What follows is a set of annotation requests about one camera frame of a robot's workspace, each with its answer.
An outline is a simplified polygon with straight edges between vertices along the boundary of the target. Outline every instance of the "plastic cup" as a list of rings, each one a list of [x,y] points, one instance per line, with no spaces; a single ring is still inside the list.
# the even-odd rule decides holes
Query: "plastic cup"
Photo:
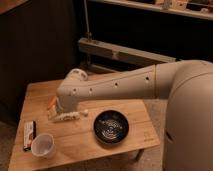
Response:
[[[36,157],[53,157],[56,152],[53,136],[48,133],[39,134],[32,142],[31,152]]]

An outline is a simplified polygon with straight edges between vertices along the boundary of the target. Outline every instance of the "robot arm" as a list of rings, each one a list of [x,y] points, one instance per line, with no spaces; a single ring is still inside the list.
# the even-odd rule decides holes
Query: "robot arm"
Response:
[[[72,70],[57,89],[56,108],[76,111],[77,103],[86,100],[168,98],[174,78],[181,68],[203,66],[202,61],[182,61],[153,65],[94,81],[79,69]]]

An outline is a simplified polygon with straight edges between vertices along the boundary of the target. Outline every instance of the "wooden table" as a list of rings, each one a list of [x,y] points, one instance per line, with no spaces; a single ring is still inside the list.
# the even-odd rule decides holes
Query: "wooden table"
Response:
[[[139,150],[159,144],[142,100],[100,100],[81,102],[78,109],[89,109],[87,117],[79,120],[52,123],[47,117],[47,103],[55,95],[61,80],[30,84],[27,89],[16,139],[9,164],[9,170],[41,170],[60,165],[72,164],[119,153]],[[122,112],[129,122],[129,133],[119,144],[113,147],[100,144],[94,135],[93,122],[104,111],[114,109]],[[37,135],[50,133],[55,138],[56,155],[51,159],[37,158],[31,152],[23,151],[23,124],[36,121]]]

